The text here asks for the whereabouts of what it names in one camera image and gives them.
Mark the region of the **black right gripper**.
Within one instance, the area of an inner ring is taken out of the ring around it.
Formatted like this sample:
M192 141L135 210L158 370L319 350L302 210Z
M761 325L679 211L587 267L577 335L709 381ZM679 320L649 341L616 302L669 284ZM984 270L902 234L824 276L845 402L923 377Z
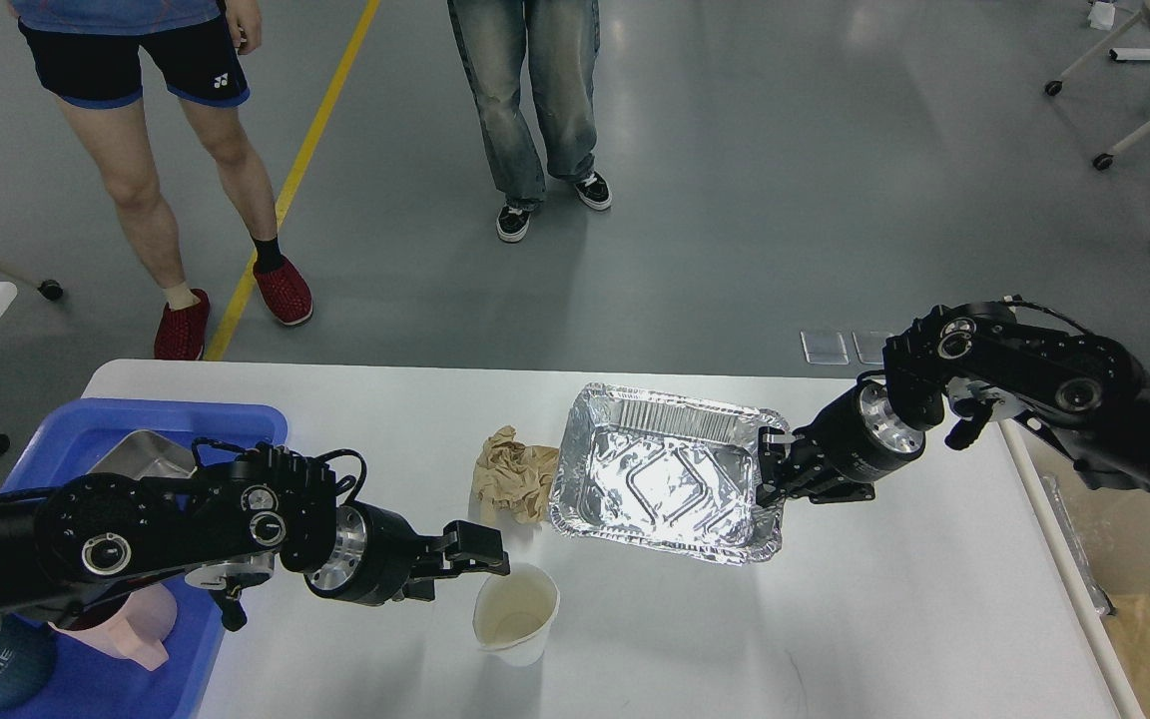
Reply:
M757 505L871 500L876 480L920 458L923 446L925 433L894 413L885 387L859 382L795 433L759 427Z

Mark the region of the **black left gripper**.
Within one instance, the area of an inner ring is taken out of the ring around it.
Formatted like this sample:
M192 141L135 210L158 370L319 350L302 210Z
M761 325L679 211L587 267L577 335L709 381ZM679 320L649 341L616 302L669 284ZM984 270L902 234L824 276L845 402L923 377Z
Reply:
M425 576L416 567L429 554ZM319 599L379 606L388 601L435 601L432 579L463 573L508 576L511 565L497 528L452 520L440 535L419 535L405 518L365 502L343 502L334 511L334 546L319 569L305 578Z

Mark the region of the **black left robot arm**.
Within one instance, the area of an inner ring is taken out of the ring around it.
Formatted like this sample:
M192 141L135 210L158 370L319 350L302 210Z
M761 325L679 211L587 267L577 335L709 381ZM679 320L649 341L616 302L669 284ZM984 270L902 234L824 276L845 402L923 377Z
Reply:
M365 472L338 479L337 449L302 456L261 442L187 479L89 473L66 485L0 494L0 613L68 627L170 578L197 578L229 632L246 624L243 561L277 554L320 599L379 606L434 601L438 579L507 576L501 531L453 520L419 535L400 514L356 500Z

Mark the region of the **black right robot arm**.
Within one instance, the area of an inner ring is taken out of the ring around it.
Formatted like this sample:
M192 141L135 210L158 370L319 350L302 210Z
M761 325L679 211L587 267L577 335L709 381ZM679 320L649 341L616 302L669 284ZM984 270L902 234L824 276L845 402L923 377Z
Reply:
M923 454L946 413L945 445L964 450L1013 419L1072 461L1090 488L1150 492L1150 374L1119 342L1071 322L1026 324L1019 296L931 307L885 338L862 372L808 426L762 429L756 502L866 502L874 483Z

